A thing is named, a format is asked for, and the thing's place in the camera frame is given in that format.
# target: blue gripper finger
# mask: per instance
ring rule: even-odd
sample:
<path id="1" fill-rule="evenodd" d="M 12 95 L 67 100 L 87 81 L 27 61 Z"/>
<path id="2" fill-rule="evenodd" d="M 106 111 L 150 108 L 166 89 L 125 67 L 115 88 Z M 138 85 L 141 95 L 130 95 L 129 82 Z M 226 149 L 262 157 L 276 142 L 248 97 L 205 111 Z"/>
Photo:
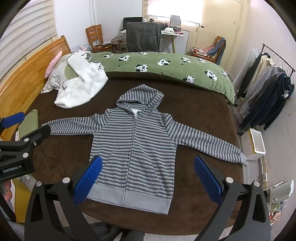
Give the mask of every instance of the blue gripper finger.
<path id="1" fill-rule="evenodd" d="M 19 112 L 17 114 L 6 117 L 1 123 L 2 128 L 7 129 L 11 126 L 14 126 L 14 125 L 22 122 L 24 120 L 24 118 L 25 118 L 24 112 Z"/>
<path id="2" fill-rule="evenodd" d="M 222 187 L 200 156 L 194 158 L 194 170 L 211 201 L 220 205 L 223 201 Z"/>
<path id="3" fill-rule="evenodd" d="M 99 156 L 94 156 L 93 159 L 94 160 L 92 161 L 90 166 L 87 168 L 85 173 L 82 175 L 82 177 L 74 187 L 73 202 L 76 206 L 78 206 L 79 203 L 85 201 L 102 170 L 102 158 Z"/>

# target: horizontal blind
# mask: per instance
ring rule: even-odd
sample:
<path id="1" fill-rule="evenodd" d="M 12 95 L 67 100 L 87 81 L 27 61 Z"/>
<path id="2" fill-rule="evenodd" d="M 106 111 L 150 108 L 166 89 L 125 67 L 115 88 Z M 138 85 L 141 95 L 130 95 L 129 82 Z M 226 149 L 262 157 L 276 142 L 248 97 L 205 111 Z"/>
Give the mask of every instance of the horizontal blind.
<path id="1" fill-rule="evenodd" d="M 55 35 L 53 0 L 31 0 L 0 40 L 0 80 L 26 54 Z"/>
<path id="2" fill-rule="evenodd" d="M 148 0 L 147 14 L 151 17 L 180 16 L 181 20 L 200 24 L 204 0 Z"/>

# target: kangaroo pocket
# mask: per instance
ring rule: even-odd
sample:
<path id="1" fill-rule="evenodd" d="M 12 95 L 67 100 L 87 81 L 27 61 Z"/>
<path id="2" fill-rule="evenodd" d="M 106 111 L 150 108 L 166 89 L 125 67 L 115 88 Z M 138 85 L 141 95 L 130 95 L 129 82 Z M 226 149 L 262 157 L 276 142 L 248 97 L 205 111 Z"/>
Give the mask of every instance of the kangaroo pocket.
<path id="1" fill-rule="evenodd" d="M 129 165 L 127 187 L 128 190 L 157 195 L 162 184 L 150 159 L 132 160 Z"/>
<path id="2" fill-rule="evenodd" d="M 113 151 L 105 162 L 98 178 L 99 185 L 123 189 L 126 182 L 128 154 Z"/>

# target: wooden chair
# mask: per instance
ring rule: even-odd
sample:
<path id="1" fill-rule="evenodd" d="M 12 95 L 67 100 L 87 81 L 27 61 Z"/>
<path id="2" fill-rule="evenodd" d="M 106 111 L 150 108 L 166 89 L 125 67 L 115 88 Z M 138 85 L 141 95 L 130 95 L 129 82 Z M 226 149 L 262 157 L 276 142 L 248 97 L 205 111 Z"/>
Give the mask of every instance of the wooden chair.
<path id="1" fill-rule="evenodd" d="M 222 39 L 222 38 L 223 37 L 217 36 L 211 46 L 216 46 L 218 41 L 220 39 Z M 219 56 L 219 54 L 220 54 L 220 52 L 221 52 L 224 45 L 225 45 L 225 42 L 221 45 L 221 47 L 219 48 L 219 50 L 218 50 L 217 54 L 215 55 L 215 57 L 203 56 L 203 55 L 200 55 L 200 54 L 197 54 L 197 53 L 194 53 L 194 52 L 191 52 L 191 54 L 194 57 L 202 58 L 202 59 L 208 60 L 210 62 L 216 63 L 217 57 Z"/>
<path id="2" fill-rule="evenodd" d="M 99 44 L 103 44 L 103 33 L 102 33 L 102 26 L 99 25 L 93 25 L 86 30 L 87 39 L 89 41 L 89 45 L 92 47 L 93 53 L 98 52 L 112 52 L 112 46 L 102 47 L 102 46 L 94 46 L 94 42 L 99 40 Z"/>

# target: white bin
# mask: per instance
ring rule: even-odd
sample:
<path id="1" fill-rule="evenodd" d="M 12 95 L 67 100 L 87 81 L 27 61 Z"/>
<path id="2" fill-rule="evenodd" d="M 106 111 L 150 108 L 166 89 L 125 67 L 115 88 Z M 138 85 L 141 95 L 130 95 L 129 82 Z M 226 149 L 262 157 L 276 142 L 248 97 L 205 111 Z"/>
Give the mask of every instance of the white bin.
<path id="1" fill-rule="evenodd" d="M 255 161 L 266 154 L 260 131 L 250 128 L 241 136 L 241 142 L 247 160 Z"/>

